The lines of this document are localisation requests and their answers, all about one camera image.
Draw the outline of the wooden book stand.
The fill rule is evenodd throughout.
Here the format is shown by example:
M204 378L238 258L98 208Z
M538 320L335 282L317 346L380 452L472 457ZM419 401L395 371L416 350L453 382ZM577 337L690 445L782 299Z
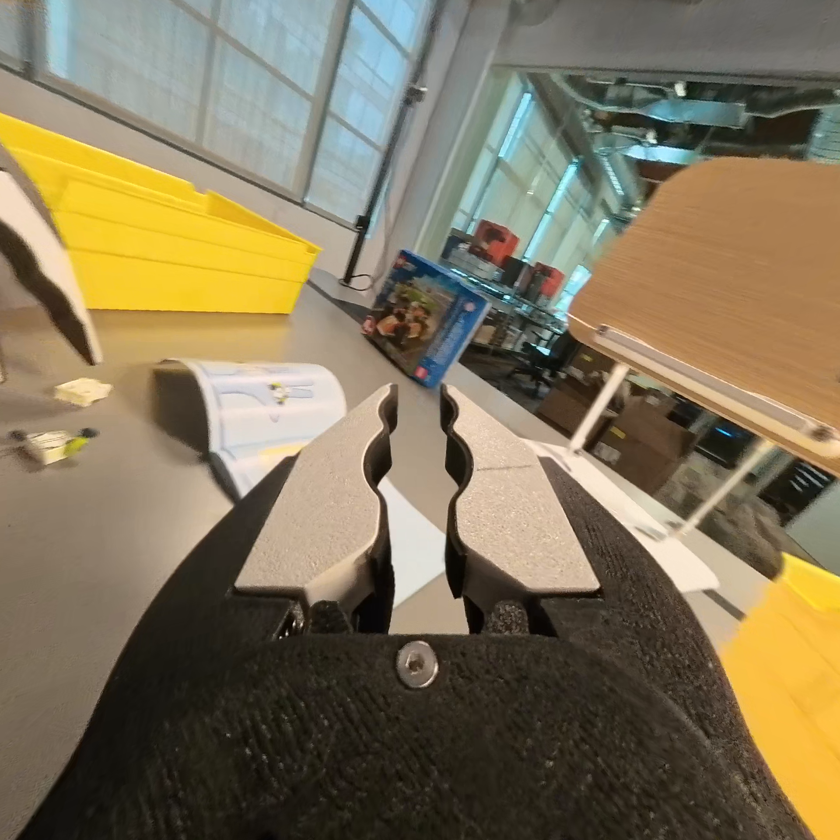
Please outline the wooden book stand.
M542 447L682 593L719 587L683 539L773 447L838 476L838 208L837 165L692 164L659 187L572 300L571 335L614 366L566 448ZM581 455L632 372L757 436L680 524L609 489Z

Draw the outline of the black pole stand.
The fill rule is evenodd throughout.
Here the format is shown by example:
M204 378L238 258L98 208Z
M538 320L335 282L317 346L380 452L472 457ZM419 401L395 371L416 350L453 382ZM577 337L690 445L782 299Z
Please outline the black pole stand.
M385 189L390 181L392 166L396 161L396 157L401 146L406 123L410 115L413 113L415 106L425 98L426 91L427 89L425 85L416 80L410 81L406 85L400 107L392 126L392 132L388 140L388 144L386 145L385 152L381 158L380 167L373 181L365 210L360 216L357 216L354 223L355 239L343 276L339 280L341 287L352 288L354 279L361 277L361 275L356 272L356 267L359 263L369 233L371 232L375 212L381 203Z

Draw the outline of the lego instruction booklet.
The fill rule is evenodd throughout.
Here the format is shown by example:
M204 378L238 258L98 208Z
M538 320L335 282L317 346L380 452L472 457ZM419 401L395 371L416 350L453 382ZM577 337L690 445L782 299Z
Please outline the lego instruction booklet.
M231 587L247 595L235 581L298 455L353 408L347 408L338 378L317 364L164 360L154 370L154 392L163 429L203 457L238 516L255 516L246 535L235 536L239 559ZM388 475L380 489L392 544L393 600L337 602L347 613L390 613L444 569L444 534ZM247 596L288 598L305 610L318 603Z

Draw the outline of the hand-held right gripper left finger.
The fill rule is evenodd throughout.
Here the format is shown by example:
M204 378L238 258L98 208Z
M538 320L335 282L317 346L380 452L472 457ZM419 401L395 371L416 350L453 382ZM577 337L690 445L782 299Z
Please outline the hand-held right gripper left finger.
M384 385L301 450L238 573L238 592L392 602L380 485L392 468L397 407L397 385Z

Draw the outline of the yellow plastic bin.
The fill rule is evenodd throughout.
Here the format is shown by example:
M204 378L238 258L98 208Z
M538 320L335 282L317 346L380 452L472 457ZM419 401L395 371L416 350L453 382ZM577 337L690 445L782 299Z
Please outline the yellow plastic bin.
M724 649L753 740L815 838L839 838L839 578L792 554Z
M90 309L289 314L322 249L174 175L1 116Z

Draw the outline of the pile of cardboard boxes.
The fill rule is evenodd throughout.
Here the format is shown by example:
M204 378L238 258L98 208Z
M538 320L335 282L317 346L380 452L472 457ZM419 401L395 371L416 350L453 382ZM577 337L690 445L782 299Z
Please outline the pile of cardboard boxes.
M613 366L612 359L594 350L579 350L538 405L537 416L572 438ZM697 440L669 417L675 407L673 395L641 386L627 376L587 433L583 451L654 496Z

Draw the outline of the large grid window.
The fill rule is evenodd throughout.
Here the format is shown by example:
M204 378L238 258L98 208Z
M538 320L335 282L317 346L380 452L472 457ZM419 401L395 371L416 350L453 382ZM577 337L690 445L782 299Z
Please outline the large grid window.
M351 224L434 6L2 2L2 63Z

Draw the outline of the white lego minifigure legs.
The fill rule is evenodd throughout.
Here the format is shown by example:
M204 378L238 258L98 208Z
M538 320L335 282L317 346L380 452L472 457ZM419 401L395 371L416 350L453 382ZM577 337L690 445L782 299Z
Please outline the white lego minifigure legs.
M89 377L81 377L56 385L53 398L60 403L77 407L90 407L106 399L112 393L113 386Z

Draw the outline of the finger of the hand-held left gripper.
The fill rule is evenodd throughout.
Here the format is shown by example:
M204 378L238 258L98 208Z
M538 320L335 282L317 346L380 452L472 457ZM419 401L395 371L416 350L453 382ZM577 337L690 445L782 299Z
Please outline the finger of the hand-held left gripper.
M89 365L102 362L69 251L39 189L1 147L1 251L19 286Z

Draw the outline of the white lego minifigure torso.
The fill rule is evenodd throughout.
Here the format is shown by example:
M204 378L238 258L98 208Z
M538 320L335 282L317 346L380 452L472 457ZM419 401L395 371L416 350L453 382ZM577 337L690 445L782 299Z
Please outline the white lego minifigure torso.
M63 430L29 433L15 429L6 435L7 440L14 443L25 457L42 467L76 457L98 436L99 431L92 427L84 427L75 433Z

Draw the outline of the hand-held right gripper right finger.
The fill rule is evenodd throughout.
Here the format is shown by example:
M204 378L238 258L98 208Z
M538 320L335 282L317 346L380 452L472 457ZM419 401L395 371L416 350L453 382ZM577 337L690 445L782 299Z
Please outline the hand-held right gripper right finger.
M589 596L601 585L535 451L459 389L443 385L445 568L464 601Z

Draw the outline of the blue lego box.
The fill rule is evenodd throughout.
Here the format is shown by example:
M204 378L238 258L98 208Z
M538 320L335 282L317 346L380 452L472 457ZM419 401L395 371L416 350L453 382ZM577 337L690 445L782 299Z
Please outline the blue lego box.
M434 389L485 321L490 302L456 273L402 249L361 332L418 384Z

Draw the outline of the long metal storage shelf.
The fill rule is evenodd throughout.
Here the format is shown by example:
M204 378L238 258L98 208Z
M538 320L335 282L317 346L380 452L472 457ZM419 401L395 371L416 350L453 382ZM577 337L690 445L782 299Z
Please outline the long metal storage shelf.
M514 256L497 268L468 252L472 233L452 227L440 262L487 303L470 345L478 350L520 352L525 342L549 346L565 331L551 299L531 295L533 263Z

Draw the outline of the black office chair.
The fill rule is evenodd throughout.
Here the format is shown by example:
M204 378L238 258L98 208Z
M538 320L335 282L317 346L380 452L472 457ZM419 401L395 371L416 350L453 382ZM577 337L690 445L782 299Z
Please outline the black office chair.
M564 342L556 337L549 346L525 342L520 350L519 363L507 374L507 379L525 377L530 382L531 396L541 396L541 389L551 387L553 379L563 366Z

